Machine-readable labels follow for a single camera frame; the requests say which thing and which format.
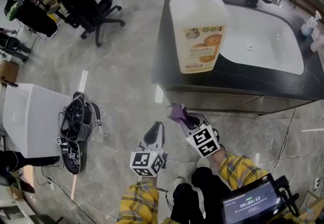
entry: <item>gray floor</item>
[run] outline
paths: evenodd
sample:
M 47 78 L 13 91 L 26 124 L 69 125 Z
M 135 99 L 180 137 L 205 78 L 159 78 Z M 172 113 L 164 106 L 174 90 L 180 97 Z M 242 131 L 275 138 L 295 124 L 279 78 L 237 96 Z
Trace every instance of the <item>gray floor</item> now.
M 115 0 L 123 10 L 111 18 L 123 18 L 118 24 L 103 27 L 101 48 L 94 45 L 94 35 L 87 40 L 79 37 L 82 29 L 62 24 L 54 39 L 38 40 L 30 60 L 21 66 L 18 82 L 34 83 L 71 95 L 78 89 L 82 70 L 87 70 L 85 94 L 100 105 L 105 135 L 94 133 L 88 146 L 86 170 L 76 179 L 74 202 L 96 223 L 115 223 L 123 190 L 137 181 L 129 169 L 131 151 L 155 121 L 166 128 L 165 151 L 169 154 L 167 168 L 160 172 L 158 186 L 173 191 L 173 180 L 189 176 L 195 168 L 197 155 L 183 141 L 179 127 L 171 122 L 166 108 L 168 101 L 155 102 L 156 85 L 150 81 L 154 50 L 164 0 Z M 293 8 L 282 0 L 284 9 Z M 296 9 L 301 16 L 307 14 Z M 324 103 L 298 109 L 289 135 L 287 154 L 316 152 L 323 155 L 322 131 L 302 132 L 324 128 Z M 255 115 L 208 114 L 212 126 L 220 132 L 221 142 L 232 153 L 247 155 L 257 165 L 268 169 L 277 159 L 293 111 L 265 117 Z M 317 175 L 316 155 L 284 158 L 274 172 L 290 180 L 293 191 L 301 197 L 313 187 Z M 73 176 L 66 170 L 43 168 L 66 193 L 72 189 Z M 39 183 L 45 181 L 36 168 Z M 28 196 L 35 209 L 58 219 L 64 216 L 70 223 L 91 223 L 57 186 L 36 185 L 36 194 Z M 170 216 L 165 195 L 160 195 L 161 222 Z

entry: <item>pump dispenser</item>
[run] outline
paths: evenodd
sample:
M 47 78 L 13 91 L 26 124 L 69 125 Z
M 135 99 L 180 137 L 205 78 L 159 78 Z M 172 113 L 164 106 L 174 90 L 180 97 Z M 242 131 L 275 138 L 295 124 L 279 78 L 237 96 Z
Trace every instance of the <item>pump dispenser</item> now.
M 170 10 L 182 73 L 213 70 L 229 13 L 222 0 L 171 0 Z

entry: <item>black countertop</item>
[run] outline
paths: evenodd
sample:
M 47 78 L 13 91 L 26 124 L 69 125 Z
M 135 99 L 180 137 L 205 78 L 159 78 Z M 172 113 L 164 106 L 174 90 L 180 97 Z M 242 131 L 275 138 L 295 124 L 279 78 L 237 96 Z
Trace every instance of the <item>black countertop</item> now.
M 245 0 L 223 1 L 226 4 L 246 6 Z M 178 63 L 169 2 L 170 0 L 165 0 L 161 17 L 153 67 L 154 83 L 177 91 L 191 88 L 195 91 L 270 95 L 307 100 L 324 99 L 324 74 L 319 55 L 310 50 L 312 38 L 305 38 L 301 34 L 300 28 L 304 20 L 295 12 L 275 5 L 262 5 L 257 8 L 259 11 L 283 19 L 291 26 L 304 60 L 305 68 L 302 75 L 234 63 L 221 54 L 212 71 L 182 74 Z

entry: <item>yellow plaid fabric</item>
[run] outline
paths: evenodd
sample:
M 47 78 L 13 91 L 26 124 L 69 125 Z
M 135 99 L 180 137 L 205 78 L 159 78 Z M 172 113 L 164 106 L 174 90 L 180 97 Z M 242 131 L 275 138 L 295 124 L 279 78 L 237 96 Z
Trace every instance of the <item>yellow plaid fabric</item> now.
M 219 167 L 220 176 L 229 183 L 233 190 L 254 182 L 268 174 L 262 170 L 246 156 L 238 157 L 230 153 L 225 154 L 225 158 Z
M 267 171 L 258 168 L 246 156 L 238 157 L 229 153 L 219 168 L 219 174 L 233 190 L 249 184 L 264 175 Z M 130 186 L 121 198 L 120 214 L 117 223 L 157 224 L 158 191 L 151 183 L 139 181 Z M 285 218 L 294 223 L 303 223 L 286 212 Z M 167 218 L 163 224 L 178 224 Z

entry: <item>white cable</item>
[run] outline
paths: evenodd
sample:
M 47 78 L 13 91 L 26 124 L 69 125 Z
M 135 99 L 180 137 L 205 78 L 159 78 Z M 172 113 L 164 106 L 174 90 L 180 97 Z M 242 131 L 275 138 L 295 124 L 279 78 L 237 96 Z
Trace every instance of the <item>white cable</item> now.
M 278 158 L 278 160 L 276 160 L 274 163 L 272 163 L 270 165 L 268 171 L 270 171 L 272 165 L 274 165 L 273 168 L 271 169 L 271 174 L 273 174 L 273 172 L 276 169 L 276 167 L 278 166 L 280 160 L 283 159 L 283 158 L 285 158 L 285 157 L 295 158 L 295 157 L 303 157 L 303 156 L 316 155 L 318 158 L 317 158 L 317 160 L 316 160 L 316 162 L 314 164 L 313 169 L 315 169 L 315 167 L 316 167 L 316 165 L 318 163 L 318 169 L 317 169 L 317 175 L 316 175 L 316 177 L 318 177 L 319 169 L 320 169 L 320 163 L 321 163 L 321 157 L 319 156 L 319 154 L 317 154 L 315 152 L 312 152 L 312 153 L 304 153 L 304 154 L 301 154 L 301 155 L 294 155 L 294 156 L 284 155 L 284 153 L 286 152 L 287 144 L 288 144 L 288 136 L 290 134 L 291 127 L 292 127 L 293 121 L 295 119 L 296 112 L 297 112 L 297 108 L 295 108 L 294 114 L 293 114 L 292 119 L 291 119 L 291 121 L 289 123 L 288 130 L 287 130 L 287 134 L 285 136 L 285 139 L 284 139 L 283 144 L 282 144 L 281 149 L 280 149 L 279 158 Z
M 276 167 L 278 166 L 280 160 L 283 158 L 283 154 L 285 153 L 286 151 L 286 148 L 287 148 L 287 143 L 288 143 L 288 136 L 290 134 L 290 131 L 291 131 L 291 128 L 292 128 L 292 124 L 293 124 L 293 121 L 295 119 L 295 116 L 296 116 L 296 112 L 297 112 L 297 108 L 295 108 L 294 110 L 294 113 L 293 113 L 293 116 L 292 116 L 292 119 L 289 123 L 289 126 L 288 126 L 288 130 L 287 130 L 287 134 L 285 136 L 285 139 L 283 140 L 283 143 L 282 143 L 282 146 L 281 146 L 281 149 L 280 149 L 280 153 L 279 153 L 279 158 L 277 161 L 274 162 L 274 167 L 272 168 L 271 170 L 271 174 L 273 173 L 273 171 L 276 169 Z

